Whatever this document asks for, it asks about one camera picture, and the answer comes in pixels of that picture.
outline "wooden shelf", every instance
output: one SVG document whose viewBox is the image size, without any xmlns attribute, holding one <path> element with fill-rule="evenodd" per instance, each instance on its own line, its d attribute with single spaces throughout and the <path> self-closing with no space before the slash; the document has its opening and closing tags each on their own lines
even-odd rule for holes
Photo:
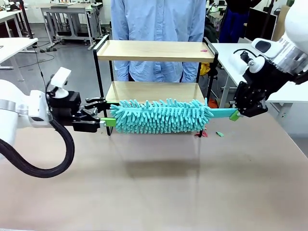
<svg viewBox="0 0 308 231">
<path fill-rule="evenodd" d="M 120 100 L 158 101 L 176 99 L 189 102 L 193 99 L 204 103 L 204 97 L 197 83 L 118 82 L 111 83 L 106 100 L 118 103 Z"/>
<path fill-rule="evenodd" d="M 214 60 L 213 53 L 202 42 L 108 40 L 97 56 L 99 60 L 125 61 L 212 63 Z"/>
</svg>

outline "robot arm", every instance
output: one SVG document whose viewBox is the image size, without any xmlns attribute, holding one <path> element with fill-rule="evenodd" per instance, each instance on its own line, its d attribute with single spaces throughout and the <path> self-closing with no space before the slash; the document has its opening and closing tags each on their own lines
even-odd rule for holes
<svg viewBox="0 0 308 231">
<path fill-rule="evenodd" d="M 252 46 L 263 55 L 241 59 L 249 66 L 235 93 L 235 106 L 247 117 L 267 112 L 265 101 L 288 81 L 302 84 L 308 81 L 308 1 L 296 0 L 285 20 L 285 34 L 278 42 L 255 39 Z"/>
<path fill-rule="evenodd" d="M 62 87 L 67 81 L 70 70 L 60 68 L 50 81 L 55 86 L 56 97 L 65 97 L 68 92 Z M 49 112 L 46 94 L 39 90 L 32 90 L 29 96 L 24 95 L 14 84 L 0 80 L 0 154 L 5 156 L 22 172 L 39 178 L 50 178 L 66 171 L 71 165 L 75 146 L 70 133 L 53 119 Z M 28 163 L 12 147 L 16 129 L 25 127 L 53 127 L 62 136 L 66 145 L 64 161 L 57 167 L 41 169 Z"/>
</svg>

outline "black cable on floor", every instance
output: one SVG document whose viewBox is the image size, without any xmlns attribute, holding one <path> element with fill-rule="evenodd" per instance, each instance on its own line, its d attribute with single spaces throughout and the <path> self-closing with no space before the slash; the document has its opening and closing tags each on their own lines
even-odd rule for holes
<svg viewBox="0 0 308 231">
<path fill-rule="evenodd" d="M 52 58 L 51 58 L 51 59 L 48 59 L 48 60 L 38 61 L 38 62 L 36 62 L 36 63 L 34 63 L 34 64 L 25 65 L 25 66 L 20 66 L 19 68 L 24 68 L 24 67 L 27 67 L 27 66 L 33 66 L 33 65 L 36 65 L 36 64 L 41 64 L 41 63 L 48 62 L 48 61 L 51 61 L 51 60 L 54 59 L 54 56 L 53 56 L 53 55 L 47 54 L 47 53 L 45 53 L 45 54 L 51 56 Z"/>
</svg>

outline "black metal frame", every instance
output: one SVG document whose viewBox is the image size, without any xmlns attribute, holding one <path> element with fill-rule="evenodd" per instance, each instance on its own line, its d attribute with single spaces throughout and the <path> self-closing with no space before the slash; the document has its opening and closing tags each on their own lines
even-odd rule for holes
<svg viewBox="0 0 308 231">
<path fill-rule="evenodd" d="M 97 52 L 102 48 L 102 46 L 105 44 L 105 42 L 108 41 L 109 39 L 110 39 L 109 35 L 105 35 L 103 37 L 103 39 L 93 49 L 93 56 L 94 56 L 98 86 L 100 88 L 100 94 L 101 94 L 102 98 L 104 97 L 104 91 L 103 91 L 102 76 L 101 76 L 101 71 L 100 71 L 100 64 L 99 64 L 98 57 L 97 57 Z M 209 47 L 211 52 L 214 54 L 213 65 L 214 65 L 214 68 L 216 68 L 217 64 L 218 64 L 218 51 L 214 48 L 212 43 L 206 37 L 203 38 L 202 42 L 204 42 Z M 199 63 L 196 83 L 199 83 L 201 64 L 202 63 Z M 110 69 L 111 81 L 114 81 L 114 71 L 113 71 L 113 66 L 112 66 L 112 60 L 109 60 L 109 69 Z M 210 99 L 214 78 L 215 78 L 214 75 L 210 75 L 210 82 L 209 82 L 209 86 L 208 86 L 208 89 L 207 89 L 207 96 L 206 96 L 207 97 L 207 103 L 209 102 L 209 99 Z M 104 113 L 104 117 L 108 117 L 106 109 L 103 109 L 103 113 Z M 111 133 L 112 133 L 113 127 L 111 127 L 111 129 L 109 127 L 106 127 L 106 130 L 107 130 L 107 135 L 110 136 Z M 202 132 L 203 132 L 203 130 L 200 131 L 199 137 L 202 137 Z"/>
<path fill-rule="evenodd" d="M 104 91 L 103 91 L 103 83 L 102 83 L 102 77 L 101 77 L 101 71 L 100 71 L 100 64 L 98 62 L 98 57 L 97 57 L 97 51 L 99 51 L 102 46 L 105 44 L 106 41 L 109 40 L 109 35 L 105 35 L 103 37 L 103 39 L 93 48 L 93 56 L 94 56 L 94 62 L 95 62 L 95 69 L 96 69 L 96 74 L 97 74 L 97 81 L 98 81 L 98 86 L 100 88 L 100 94 L 101 97 L 104 97 Z M 113 77 L 113 69 L 112 69 L 112 61 L 109 61 L 109 67 L 110 67 L 110 74 L 111 74 L 111 80 L 114 80 Z M 103 113 L 104 113 L 104 117 L 108 117 L 107 116 L 107 110 L 103 109 Z M 107 130 L 107 135 L 110 136 L 113 130 L 113 127 L 109 128 L 106 127 Z"/>
</svg>

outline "black cable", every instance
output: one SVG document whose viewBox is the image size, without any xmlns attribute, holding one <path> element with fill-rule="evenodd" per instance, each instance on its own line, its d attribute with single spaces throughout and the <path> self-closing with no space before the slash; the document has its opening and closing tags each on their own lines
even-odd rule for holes
<svg viewBox="0 0 308 231">
<path fill-rule="evenodd" d="M 51 82 L 51 79 L 48 81 L 47 85 L 45 85 L 45 99 L 46 99 L 46 102 L 47 102 L 48 111 L 49 111 L 50 115 L 52 116 L 49 100 L 47 99 L 47 89 L 48 89 L 48 87 L 50 85 L 50 82 Z"/>
<path fill-rule="evenodd" d="M 48 62 L 48 61 L 51 61 L 51 60 L 54 59 L 54 56 L 53 56 L 53 55 L 47 54 L 47 53 L 45 53 L 45 54 L 51 56 L 52 58 L 51 58 L 51 59 L 48 59 L 48 60 L 39 61 L 39 62 L 38 62 L 39 64 L 44 63 L 44 62 Z M 27 66 L 33 66 L 33 65 L 35 65 L 35 64 L 37 64 L 37 63 L 30 64 L 30 65 L 25 65 L 25 66 L 20 66 L 19 68 L 24 68 L 24 67 L 27 67 Z"/>
<path fill-rule="evenodd" d="M 51 126 L 62 136 L 66 153 L 61 164 L 50 169 L 38 168 L 27 162 L 11 145 L 0 139 L 0 153 L 20 171 L 38 178 L 51 178 L 65 172 L 74 160 L 75 144 L 69 131 L 56 120 L 50 121 Z"/>
<path fill-rule="evenodd" d="M 37 53 L 37 51 L 36 51 L 36 49 L 35 49 L 34 47 L 33 47 L 33 49 L 34 49 L 34 51 L 35 51 L 35 55 L 36 55 L 36 57 L 37 57 L 37 62 L 38 62 L 38 66 L 39 66 L 38 53 Z M 39 66 L 38 68 L 39 68 L 39 71 L 40 71 L 40 76 L 42 77 L 43 82 L 44 82 L 44 87 L 46 88 L 46 83 L 45 83 L 45 80 L 44 80 L 43 72 L 42 72 L 40 66 Z"/>
<path fill-rule="evenodd" d="M 248 51 L 248 52 L 251 53 L 254 57 L 257 58 L 257 56 L 256 56 L 252 51 L 250 51 L 250 50 L 248 50 L 248 49 L 244 49 L 244 48 L 236 50 L 235 52 L 233 52 L 233 54 L 235 54 L 235 53 L 238 52 L 238 51 Z"/>
</svg>

